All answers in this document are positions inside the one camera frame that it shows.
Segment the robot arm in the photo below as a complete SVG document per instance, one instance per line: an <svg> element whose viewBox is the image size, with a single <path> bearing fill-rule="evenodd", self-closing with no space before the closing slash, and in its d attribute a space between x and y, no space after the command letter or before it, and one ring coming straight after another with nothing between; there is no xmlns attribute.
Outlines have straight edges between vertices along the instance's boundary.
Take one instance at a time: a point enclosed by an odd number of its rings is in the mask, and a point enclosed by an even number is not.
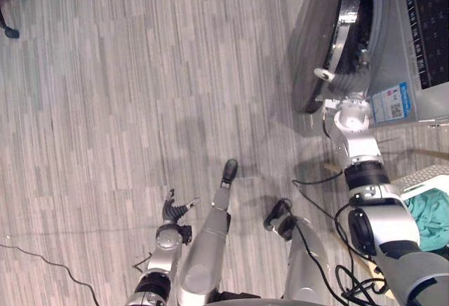
<svg viewBox="0 0 449 306"><path fill-rule="evenodd" d="M447 305L449 262L420 250L417 225L390 183L368 131L370 107L363 94L327 100L326 105L333 111L329 136L352 195L353 245L372 257L401 305Z"/></svg>
<svg viewBox="0 0 449 306"><path fill-rule="evenodd" d="M192 227L179 226L177 222L199 201L195 198L184 206L173 206L174 194L172 189L166 197L162 209L163 224L156 231L156 249L125 306L166 306L182 245L192 240Z"/></svg>

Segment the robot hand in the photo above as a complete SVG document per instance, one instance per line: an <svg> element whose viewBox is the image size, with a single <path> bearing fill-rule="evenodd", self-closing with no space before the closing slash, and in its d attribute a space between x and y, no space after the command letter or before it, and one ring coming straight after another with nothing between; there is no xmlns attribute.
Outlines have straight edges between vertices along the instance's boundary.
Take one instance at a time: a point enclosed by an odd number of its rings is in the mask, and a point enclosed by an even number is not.
<svg viewBox="0 0 449 306"><path fill-rule="evenodd" d="M170 190L162 208L163 223L156 231L156 250L149 259L139 284L126 306L166 306L183 244L192 241L192 227L178 220L199 202L195 197L182 206L174 206L175 190Z"/></svg>

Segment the sticker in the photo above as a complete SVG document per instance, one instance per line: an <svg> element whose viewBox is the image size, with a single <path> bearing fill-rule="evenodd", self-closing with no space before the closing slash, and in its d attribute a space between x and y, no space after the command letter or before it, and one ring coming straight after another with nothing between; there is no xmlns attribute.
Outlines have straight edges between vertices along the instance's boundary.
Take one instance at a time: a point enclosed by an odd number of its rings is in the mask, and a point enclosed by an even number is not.
<svg viewBox="0 0 449 306"><path fill-rule="evenodd" d="M410 113L410 97L407 92L407 83L371 96L375 122L404 119Z"/></svg>

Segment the wood-patterned floor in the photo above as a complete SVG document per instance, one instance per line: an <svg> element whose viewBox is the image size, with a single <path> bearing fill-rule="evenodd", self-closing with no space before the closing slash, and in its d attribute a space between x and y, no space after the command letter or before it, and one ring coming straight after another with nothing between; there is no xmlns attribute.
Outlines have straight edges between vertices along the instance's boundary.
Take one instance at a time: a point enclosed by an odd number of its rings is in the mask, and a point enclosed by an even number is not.
<svg viewBox="0 0 449 306"><path fill-rule="evenodd" d="M4 3L21 38L0 36L0 242L66 264L101 305L122 305L139 277L131 265L154 247L167 190L201 196L185 219L195 232L234 157L223 289L282 294L288 245L262 228L279 197L312 220L331 266L348 263L290 183L329 176L321 164L333 160L328 141L293 125L287 47L302 1ZM378 131L392 178L448 163L447 134ZM332 211L347 197L341 178L306 193ZM93 305L63 269L8 249L0 300Z"/></svg>

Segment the black cable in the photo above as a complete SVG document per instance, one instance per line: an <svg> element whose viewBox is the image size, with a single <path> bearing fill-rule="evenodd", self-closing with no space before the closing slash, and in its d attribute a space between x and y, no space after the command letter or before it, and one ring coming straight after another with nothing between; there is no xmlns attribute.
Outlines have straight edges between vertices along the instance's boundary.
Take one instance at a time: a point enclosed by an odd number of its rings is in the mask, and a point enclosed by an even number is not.
<svg viewBox="0 0 449 306"><path fill-rule="evenodd" d="M58 266L58 267L63 267L63 268L67 271L67 273L68 273L70 279L71 279L73 282L75 282L75 283L78 284L78 285L82 285L82 286L85 286L85 287L89 288L89 290L91 291L92 298L93 298L93 302L95 303L95 306L100 306L100 304L98 304L97 297L95 296L95 292L94 292L92 286L89 285L89 284L87 284L87 283L83 283L82 281L76 280L76 279L73 277L72 272L70 271L70 269L69 269L67 266L65 266L65 265L63 265L63 264L57 264L57 263L55 263L55 262L51 262L51 261L45 259L42 255L39 255L39 254L33 253L33 252L25 251L25 250L19 248L18 246L8 246L8 245L0 244L0 247L2 247L2 248L12 248L12 249L14 249L14 250L19 250L21 253L24 253L25 255L32 255L32 256L34 256L34 257L39 257L39 258L41 258L44 262L46 262L46 263L49 264L49 265L52 265L52 266Z"/></svg>
<svg viewBox="0 0 449 306"><path fill-rule="evenodd" d="M299 180L294 180L294 181L296 181L296 182L299 183L300 185L320 185L321 183L331 181L331 180L333 180L334 178L337 178L338 176L340 176L340 175L342 175L342 174L343 174L343 171L340 171L338 174L332 175L332 176L330 176L329 178L325 178L325 179L323 179L323 180L314 181L314 182L304 182L304 181L299 181Z"/></svg>
<svg viewBox="0 0 449 306"><path fill-rule="evenodd" d="M328 218L332 218L334 221L334 225L335 225L335 229L337 230L337 233L339 235L339 237L341 238L341 240L344 242L344 244L347 246L348 249L348 254L349 257L351 258L351 271L349 271L346 267L344 267L344 269L347 271L347 274L351 277L351 282L352 282L352 289L349 290L348 288L344 288L344 286L342 285L340 276L337 275L337 283L338 286L340 287L340 289L342 290L342 297L346 298L349 302L354 302L357 305L360 306L369 306L369 305L377 305L377 304L372 304L371 301L373 301L372 298L367 298L369 301L366 302L365 300L359 299L357 297L355 297L356 294L358 293L363 293L363 294L368 294L364 284L368 284L370 283L370 286L368 288L371 288L371 290L376 293L376 294L383 294L388 290L388 286L387 283L384 279L380 279L380 278L372 278L372 279L366 279L365 281L362 281L362 283L359 282L359 284L357 284L358 280L356 279L356 277L354 276L354 258L352 256L352 253L357 254L359 257L363 258L364 260L370 261L372 263L375 264L375 262L373 260L371 260L370 258L365 257L362 253L359 253L356 249L352 248L352 246L349 244L349 239L347 236L347 233L345 232L345 230L343 229L342 225L340 224L340 222L338 221L339 216L341 215L341 213L349 207L349 204L345 204L344 206L342 206L337 213L332 216L331 214L329 214L324 208L322 208L321 206L319 206L315 201L313 201L310 197L308 197L306 194L304 194L302 192L302 190L300 189L300 187L297 185L300 183L300 181L297 180L293 180L292 183L294 184L294 186L296 186L296 188L299 189L300 194L310 203L312 203L317 209L319 209L326 217ZM376 291L374 288L374 284L373 281L383 281L384 282L384 286Z"/></svg>
<svg viewBox="0 0 449 306"><path fill-rule="evenodd" d="M326 130L326 106L323 106L323 132L324 135L330 139L328 131Z"/></svg>
<svg viewBox="0 0 449 306"><path fill-rule="evenodd" d="M351 280L355 283L356 287L364 294L364 296L366 297L366 299L368 300L369 304L368 305L372 305L372 306L379 306L374 300L373 298L371 298L371 295L368 293L368 291L366 290L365 286L363 286L363 284L361 284L360 281L358 281L358 279L344 266L342 265L337 265L335 267L335 276L337 277L338 280L340 280L340 270L342 270L344 273L346 273L349 278L351 278ZM348 298L351 298L353 300L351 300L352 302L356 302L359 301L360 299L354 297L354 294L352 293L352 295L347 295Z"/></svg>
<svg viewBox="0 0 449 306"><path fill-rule="evenodd" d="M336 299L340 304L344 305L344 306L349 306L347 302L345 302L343 299L341 299L332 289L332 287L330 287L329 281L326 277L326 274L324 273L324 270L320 264L320 262L315 258L315 256L311 253L310 249L309 249L309 245L307 244L307 241L301 231L300 226L298 225L297 221L296 221L296 217L293 215L291 209L289 206L287 206L287 204L284 205L288 211L288 213L290 214L290 216L293 218L293 220L295 221L295 226L296 229L298 230L298 232L301 235L302 238L302 242L304 243L304 247L306 248L307 254L309 255L309 257L315 262L316 266L318 267L319 272L321 273L321 278L323 278L324 284L326 285L326 287L329 290L329 293L334 297L334 299Z"/></svg>
<svg viewBox="0 0 449 306"><path fill-rule="evenodd" d="M326 215L327 217L331 218L332 220L335 219L335 216L332 216L331 214L329 214L324 208L320 207L317 203L315 203L315 201L313 199L311 199L310 197L308 197L304 192L302 192L301 188L298 186L298 184L302 184L300 181L298 180L293 180L292 183L296 186L296 188L298 188L298 191L300 192L300 194L310 203L312 203L317 209L319 209L322 213L324 213L324 215ZM344 209L346 209L349 205L345 205L343 209L340 209L340 211L338 211L335 215L338 219L338 216L340 216L340 214L343 212ZM372 262L373 264L375 264L374 260L371 260L370 258L367 258L364 256L364 254L359 253L355 248L353 248L350 244L349 244L349 240L347 237L347 234L345 232L345 230L343 229L343 227L341 226L340 222L338 222L337 220L337 224L336 224L336 229L337 229L337 233L338 236L341 238L341 240L345 243L345 245L347 245L350 250L352 251L352 253L356 254L357 256L359 256L360 258L367 260L368 262Z"/></svg>
<svg viewBox="0 0 449 306"><path fill-rule="evenodd" d="M133 268L136 269L137 271L139 271L140 273L143 273L143 271L142 271L142 269L140 269L139 265L141 265L144 262L146 262L147 260L149 260L153 255L151 252L148 252L148 254L149 254L148 257L146 257L145 259L142 259L140 262L133 265Z"/></svg>

